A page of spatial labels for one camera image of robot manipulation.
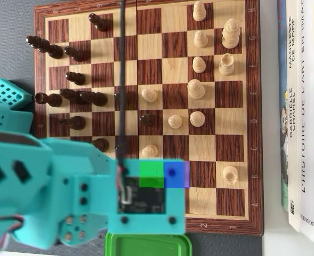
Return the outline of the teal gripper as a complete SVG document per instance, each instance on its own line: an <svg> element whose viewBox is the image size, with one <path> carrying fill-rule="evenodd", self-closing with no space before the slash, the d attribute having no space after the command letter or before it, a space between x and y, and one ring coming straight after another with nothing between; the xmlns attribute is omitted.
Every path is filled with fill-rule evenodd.
<svg viewBox="0 0 314 256"><path fill-rule="evenodd" d="M98 149L80 155L57 155L54 185L58 187L58 238L78 246L117 222L116 161Z"/></svg>

